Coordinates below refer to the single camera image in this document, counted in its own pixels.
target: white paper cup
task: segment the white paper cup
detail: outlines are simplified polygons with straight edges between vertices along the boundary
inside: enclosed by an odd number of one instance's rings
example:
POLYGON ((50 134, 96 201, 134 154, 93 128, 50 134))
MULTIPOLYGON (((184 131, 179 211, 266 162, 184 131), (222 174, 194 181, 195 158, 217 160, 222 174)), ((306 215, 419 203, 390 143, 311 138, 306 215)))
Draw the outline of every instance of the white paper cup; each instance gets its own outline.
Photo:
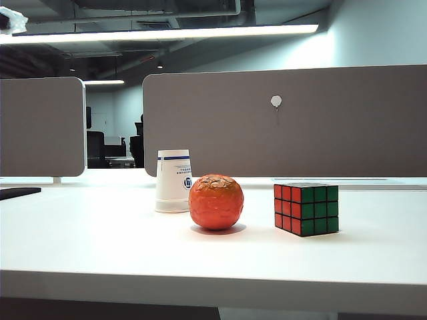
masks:
POLYGON ((155 210, 166 213, 189 211, 188 195, 192 184, 189 151, 159 150, 155 210))

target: fluorescent light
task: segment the fluorescent light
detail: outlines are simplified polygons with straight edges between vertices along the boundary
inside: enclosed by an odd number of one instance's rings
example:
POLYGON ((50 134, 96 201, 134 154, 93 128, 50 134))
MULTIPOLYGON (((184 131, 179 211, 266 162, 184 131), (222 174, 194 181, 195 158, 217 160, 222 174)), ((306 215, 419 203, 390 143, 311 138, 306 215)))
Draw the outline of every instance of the fluorescent light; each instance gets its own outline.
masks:
POLYGON ((0 45, 20 43, 64 43, 87 41, 166 41, 187 38, 242 37, 250 35, 291 35, 316 32, 318 25, 274 25, 211 29, 172 29, 51 35, 0 35, 0 45))
POLYGON ((125 81, 123 80, 91 80, 83 81, 85 85, 123 85, 125 81))

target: orange fruit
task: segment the orange fruit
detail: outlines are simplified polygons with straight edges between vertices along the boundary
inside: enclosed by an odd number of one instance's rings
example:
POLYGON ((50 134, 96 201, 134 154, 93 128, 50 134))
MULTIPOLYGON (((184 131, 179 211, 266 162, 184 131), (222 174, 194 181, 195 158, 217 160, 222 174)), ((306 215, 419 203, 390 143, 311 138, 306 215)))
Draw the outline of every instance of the orange fruit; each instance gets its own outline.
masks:
POLYGON ((230 228, 240 217, 244 196, 240 185, 226 175, 200 177, 189 191, 189 210, 199 226, 222 230, 230 228))

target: blue stripe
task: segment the blue stripe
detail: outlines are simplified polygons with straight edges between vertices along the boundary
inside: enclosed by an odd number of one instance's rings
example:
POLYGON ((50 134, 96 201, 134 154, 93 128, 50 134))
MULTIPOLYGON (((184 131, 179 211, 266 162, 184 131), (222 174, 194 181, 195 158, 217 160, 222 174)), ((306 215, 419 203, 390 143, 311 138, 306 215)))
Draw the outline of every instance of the blue stripe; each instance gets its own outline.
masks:
POLYGON ((179 157, 164 157, 163 160, 182 160, 189 159, 189 155, 181 155, 179 157))

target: black chair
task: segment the black chair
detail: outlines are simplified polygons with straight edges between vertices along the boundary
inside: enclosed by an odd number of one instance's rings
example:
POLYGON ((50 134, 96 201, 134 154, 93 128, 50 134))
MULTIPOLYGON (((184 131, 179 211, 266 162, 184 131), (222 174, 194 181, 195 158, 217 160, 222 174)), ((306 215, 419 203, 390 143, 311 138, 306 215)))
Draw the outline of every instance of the black chair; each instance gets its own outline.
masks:
POLYGON ((86 131, 87 141, 87 167, 109 168, 105 160, 104 134, 100 131, 86 131))
POLYGON ((130 151, 135 159, 135 167, 144 168, 144 140, 141 135, 131 137, 130 151))

